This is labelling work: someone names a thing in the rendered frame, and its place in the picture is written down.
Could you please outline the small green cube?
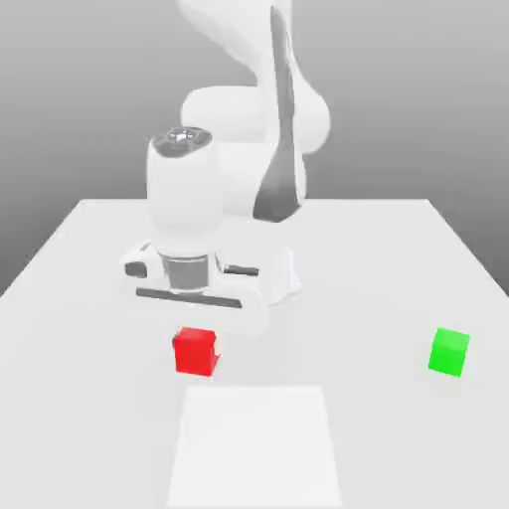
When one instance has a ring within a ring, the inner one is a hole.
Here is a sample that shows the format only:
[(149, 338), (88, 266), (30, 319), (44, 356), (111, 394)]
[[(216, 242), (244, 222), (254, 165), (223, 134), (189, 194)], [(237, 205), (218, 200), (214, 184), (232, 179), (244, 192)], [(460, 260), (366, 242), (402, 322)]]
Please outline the small green cube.
[(469, 335), (437, 328), (433, 337), (427, 367), (430, 370), (460, 378), (469, 344)]

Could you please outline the small red cube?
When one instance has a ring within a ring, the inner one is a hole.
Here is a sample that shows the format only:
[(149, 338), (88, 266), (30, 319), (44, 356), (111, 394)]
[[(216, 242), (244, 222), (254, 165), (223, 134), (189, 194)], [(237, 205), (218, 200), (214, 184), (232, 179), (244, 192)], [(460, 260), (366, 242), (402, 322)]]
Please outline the small red cube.
[(172, 339), (176, 371), (211, 377), (221, 357), (215, 349), (216, 341), (212, 330), (180, 328)]

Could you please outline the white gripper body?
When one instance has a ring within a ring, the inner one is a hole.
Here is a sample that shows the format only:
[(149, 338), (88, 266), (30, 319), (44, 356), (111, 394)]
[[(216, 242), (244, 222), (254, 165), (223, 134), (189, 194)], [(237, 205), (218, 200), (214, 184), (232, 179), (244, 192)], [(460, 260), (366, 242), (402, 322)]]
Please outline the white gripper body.
[(255, 278), (221, 275), (201, 293), (179, 292), (166, 275), (139, 278), (118, 276), (121, 295), (132, 303), (169, 315), (184, 327), (256, 338), (268, 324), (268, 308)]

